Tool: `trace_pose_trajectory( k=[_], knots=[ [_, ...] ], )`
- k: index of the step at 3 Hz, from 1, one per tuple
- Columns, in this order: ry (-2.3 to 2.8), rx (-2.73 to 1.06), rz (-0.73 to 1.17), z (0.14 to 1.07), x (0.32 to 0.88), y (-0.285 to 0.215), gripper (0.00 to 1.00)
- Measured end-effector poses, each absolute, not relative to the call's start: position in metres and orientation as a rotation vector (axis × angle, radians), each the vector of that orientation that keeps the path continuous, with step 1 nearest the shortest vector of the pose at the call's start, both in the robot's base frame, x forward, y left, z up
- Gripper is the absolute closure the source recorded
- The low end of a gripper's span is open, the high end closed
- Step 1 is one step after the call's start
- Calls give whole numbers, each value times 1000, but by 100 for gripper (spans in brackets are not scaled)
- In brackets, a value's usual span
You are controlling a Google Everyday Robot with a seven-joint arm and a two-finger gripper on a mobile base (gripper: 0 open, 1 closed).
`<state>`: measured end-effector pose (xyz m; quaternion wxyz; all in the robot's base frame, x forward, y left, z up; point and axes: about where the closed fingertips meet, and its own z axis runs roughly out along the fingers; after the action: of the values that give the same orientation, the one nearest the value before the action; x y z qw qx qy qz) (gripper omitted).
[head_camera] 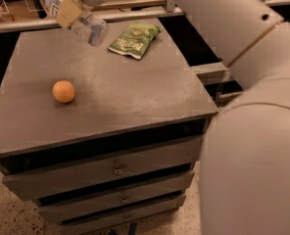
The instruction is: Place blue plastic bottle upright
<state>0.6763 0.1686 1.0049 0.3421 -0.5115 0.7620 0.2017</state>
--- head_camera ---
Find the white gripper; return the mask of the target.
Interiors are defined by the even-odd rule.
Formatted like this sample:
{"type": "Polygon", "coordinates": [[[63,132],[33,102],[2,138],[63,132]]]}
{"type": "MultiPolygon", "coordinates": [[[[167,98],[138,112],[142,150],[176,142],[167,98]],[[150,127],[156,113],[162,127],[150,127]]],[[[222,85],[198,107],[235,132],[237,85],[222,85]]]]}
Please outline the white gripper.
{"type": "Polygon", "coordinates": [[[61,28],[76,27],[89,16],[88,7],[96,7],[107,0],[63,0],[56,21],[61,28]]]}

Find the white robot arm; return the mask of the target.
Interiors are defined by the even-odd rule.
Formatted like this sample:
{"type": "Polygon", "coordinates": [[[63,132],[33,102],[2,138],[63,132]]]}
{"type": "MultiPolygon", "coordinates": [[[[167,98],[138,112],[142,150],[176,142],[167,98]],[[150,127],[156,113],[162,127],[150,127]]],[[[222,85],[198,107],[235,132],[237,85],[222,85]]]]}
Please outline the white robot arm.
{"type": "Polygon", "coordinates": [[[202,235],[290,235],[290,23],[262,0],[174,0],[243,93],[200,156],[202,235]]]}

